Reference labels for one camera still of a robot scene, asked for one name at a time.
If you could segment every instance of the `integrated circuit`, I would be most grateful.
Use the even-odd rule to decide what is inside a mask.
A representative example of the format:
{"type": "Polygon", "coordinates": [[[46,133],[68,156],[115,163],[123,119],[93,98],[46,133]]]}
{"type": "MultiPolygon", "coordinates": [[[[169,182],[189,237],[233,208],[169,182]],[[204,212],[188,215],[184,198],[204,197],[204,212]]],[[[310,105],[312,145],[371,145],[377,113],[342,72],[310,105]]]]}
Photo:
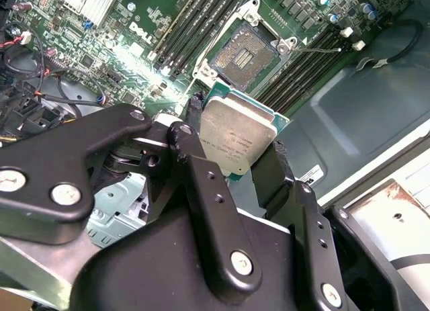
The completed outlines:
{"type": "Polygon", "coordinates": [[[247,23],[218,51],[210,67],[240,91],[246,91],[260,72],[277,57],[269,42],[247,23]]]}
{"type": "Polygon", "coordinates": [[[81,59],[81,64],[87,68],[91,67],[94,63],[94,59],[92,59],[87,54],[84,55],[84,57],[81,59]]]}
{"type": "Polygon", "coordinates": [[[122,101],[124,103],[132,103],[134,101],[134,95],[131,92],[127,91],[122,97],[122,101]]]}

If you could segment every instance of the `label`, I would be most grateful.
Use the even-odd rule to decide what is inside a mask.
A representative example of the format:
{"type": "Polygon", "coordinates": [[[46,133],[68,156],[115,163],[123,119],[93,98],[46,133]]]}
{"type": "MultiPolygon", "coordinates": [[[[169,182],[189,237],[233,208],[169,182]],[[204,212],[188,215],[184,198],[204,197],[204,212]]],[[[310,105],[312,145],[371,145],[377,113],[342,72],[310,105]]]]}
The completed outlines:
{"type": "Polygon", "coordinates": [[[324,177],[324,171],[321,169],[319,165],[311,168],[307,173],[303,175],[299,180],[307,183],[308,185],[312,185],[316,183],[319,179],[324,177]]]}

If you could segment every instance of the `connector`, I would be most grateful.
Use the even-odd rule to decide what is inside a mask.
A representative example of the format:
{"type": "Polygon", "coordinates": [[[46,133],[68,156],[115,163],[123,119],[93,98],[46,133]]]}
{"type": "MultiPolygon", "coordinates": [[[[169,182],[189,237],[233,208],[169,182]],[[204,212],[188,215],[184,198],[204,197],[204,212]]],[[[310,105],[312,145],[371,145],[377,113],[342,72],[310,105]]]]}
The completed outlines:
{"type": "Polygon", "coordinates": [[[352,48],[356,51],[362,51],[366,47],[366,43],[363,40],[360,40],[352,45],[352,48]]]}
{"type": "Polygon", "coordinates": [[[20,44],[29,44],[30,41],[32,41],[32,33],[30,31],[24,31],[21,34],[21,41],[19,42],[20,44]]]}
{"type": "Polygon", "coordinates": [[[341,36],[344,38],[349,38],[352,33],[354,33],[353,28],[347,27],[341,31],[341,36]]]}

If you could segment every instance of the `silver screw head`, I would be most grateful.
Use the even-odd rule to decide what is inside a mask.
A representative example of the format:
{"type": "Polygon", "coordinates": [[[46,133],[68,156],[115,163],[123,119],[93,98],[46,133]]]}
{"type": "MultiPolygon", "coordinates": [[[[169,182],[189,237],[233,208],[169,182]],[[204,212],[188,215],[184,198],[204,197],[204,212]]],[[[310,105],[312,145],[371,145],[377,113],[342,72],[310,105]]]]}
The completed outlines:
{"type": "Polygon", "coordinates": [[[249,275],[253,271],[253,264],[251,260],[244,253],[234,251],[231,255],[231,263],[237,273],[241,275],[249,275]]]}
{"type": "Polygon", "coordinates": [[[130,2],[129,4],[127,4],[127,10],[130,12],[135,12],[136,11],[136,5],[133,2],[130,2]]]}
{"type": "Polygon", "coordinates": [[[143,116],[143,113],[141,111],[134,110],[133,112],[130,113],[130,115],[139,121],[145,120],[145,117],[143,116]]]}
{"type": "Polygon", "coordinates": [[[340,308],[342,306],[342,299],[339,292],[331,284],[323,284],[321,286],[322,294],[326,300],[335,308],[340,308]]]}
{"type": "Polygon", "coordinates": [[[13,192],[26,184],[26,177],[16,170],[0,171],[0,191],[13,192]]]}
{"type": "Polygon", "coordinates": [[[51,198],[58,205],[71,206],[81,200],[81,192],[74,185],[57,185],[51,191],[51,198]]]}
{"type": "Polygon", "coordinates": [[[339,209],[339,215],[341,215],[343,219],[348,219],[348,214],[342,209],[339,209]]]}
{"type": "Polygon", "coordinates": [[[307,184],[303,184],[303,190],[304,190],[304,192],[307,192],[307,193],[312,192],[311,188],[307,184]]]}
{"type": "Polygon", "coordinates": [[[186,125],[181,125],[179,128],[182,130],[182,132],[185,132],[185,133],[187,133],[187,134],[191,134],[191,130],[189,129],[189,127],[188,127],[188,126],[186,126],[186,125]]]}

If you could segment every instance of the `heatsink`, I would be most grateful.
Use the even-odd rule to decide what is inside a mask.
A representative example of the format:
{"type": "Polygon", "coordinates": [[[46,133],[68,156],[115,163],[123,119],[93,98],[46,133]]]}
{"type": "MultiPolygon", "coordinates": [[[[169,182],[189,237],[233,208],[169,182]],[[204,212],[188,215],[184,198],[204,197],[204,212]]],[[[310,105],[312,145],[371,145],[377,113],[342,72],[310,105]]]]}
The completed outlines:
{"type": "Polygon", "coordinates": [[[100,26],[116,0],[62,0],[64,6],[100,26]]]}

